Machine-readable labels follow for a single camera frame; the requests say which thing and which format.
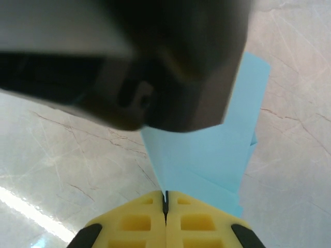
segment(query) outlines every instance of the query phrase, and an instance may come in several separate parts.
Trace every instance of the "rectangular hole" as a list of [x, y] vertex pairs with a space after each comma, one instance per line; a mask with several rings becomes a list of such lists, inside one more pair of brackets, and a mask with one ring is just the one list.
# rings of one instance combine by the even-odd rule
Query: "rectangular hole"
[[137, 241], [123, 241], [123, 240], [112, 240], [109, 241], [108, 248], [145, 248], [146, 241], [145, 240], [137, 240]]
[[152, 198], [147, 198], [142, 201], [142, 204], [153, 204], [153, 199]]
[[151, 217], [148, 215], [130, 214], [121, 219], [119, 229], [122, 231], [149, 231]]
[[184, 198], [178, 198], [177, 203], [181, 204], [181, 205], [190, 205], [191, 204], [188, 200], [186, 200]]
[[183, 247], [184, 248], [224, 248], [222, 241], [219, 239], [216, 240], [184, 239]]
[[189, 231], [213, 231], [215, 225], [212, 217], [209, 214], [186, 214], [180, 219], [180, 227], [182, 230]]

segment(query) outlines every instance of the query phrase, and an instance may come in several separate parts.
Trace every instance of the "black plastic object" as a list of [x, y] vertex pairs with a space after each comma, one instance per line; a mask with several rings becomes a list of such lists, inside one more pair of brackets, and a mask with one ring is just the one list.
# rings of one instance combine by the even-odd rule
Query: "black plastic object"
[[102, 230], [100, 224], [93, 224], [80, 230], [67, 248], [92, 248], [99, 233]]
[[169, 192], [166, 191], [165, 195], [162, 195], [162, 210], [164, 214], [165, 225], [167, 225], [167, 216], [169, 212]]
[[252, 230], [239, 224], [233, 224], [231, 228], [243, 248], [266, 248]]
[[2, 89], [123, 130], [222, 123], [251, 0], [67, 2], [6, 5]]

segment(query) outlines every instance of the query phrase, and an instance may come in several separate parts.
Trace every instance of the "yellow foam block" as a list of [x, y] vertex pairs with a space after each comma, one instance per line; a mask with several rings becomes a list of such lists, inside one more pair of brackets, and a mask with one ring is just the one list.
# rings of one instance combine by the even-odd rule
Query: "yellow foam block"
[[93, 248], [165, 248], [162, 192], [154, 191], [93, 220], [102, 230]]
[[[245, 221], [180, 192], [169, 192], [168, 207], [166, 224], [162, 192], [154, 191], [91, 220], [86, 227], [102, 226], [92, 248], [243, 248], [231, 226], [251, 229]], [[69, 247], [81, 248], [89, 234], [80, 234], [81, 240]]]
[[166, 242], [173, 248], [242, 248], [232, 224], [249, 225], [200, 200], [169, 192]]

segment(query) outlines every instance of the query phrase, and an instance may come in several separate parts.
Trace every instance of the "blue paper sheet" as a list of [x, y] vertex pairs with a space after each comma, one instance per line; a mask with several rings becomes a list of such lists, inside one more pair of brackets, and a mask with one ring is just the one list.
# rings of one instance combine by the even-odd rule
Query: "blue paper sheet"
[[245, 53], [224, 123], [172, 133], [141, 131], [163, 191], [176, 190], [240, 216], [238, 190], [257, 139], [257, 123], [270, 66]]

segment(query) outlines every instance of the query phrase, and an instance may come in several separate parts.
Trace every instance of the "floor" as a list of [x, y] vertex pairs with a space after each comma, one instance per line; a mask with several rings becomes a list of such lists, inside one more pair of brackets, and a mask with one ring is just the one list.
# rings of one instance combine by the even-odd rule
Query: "floor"
[[[272, 72], [240, 196], [268, 248], [331, 244], [330, 13], [330, 0], [260, 0], [252, 14], [246, 50]], [[139, 133], [4, 94], [0, 107], [0, 247], [65, 247], [159, 189]]]

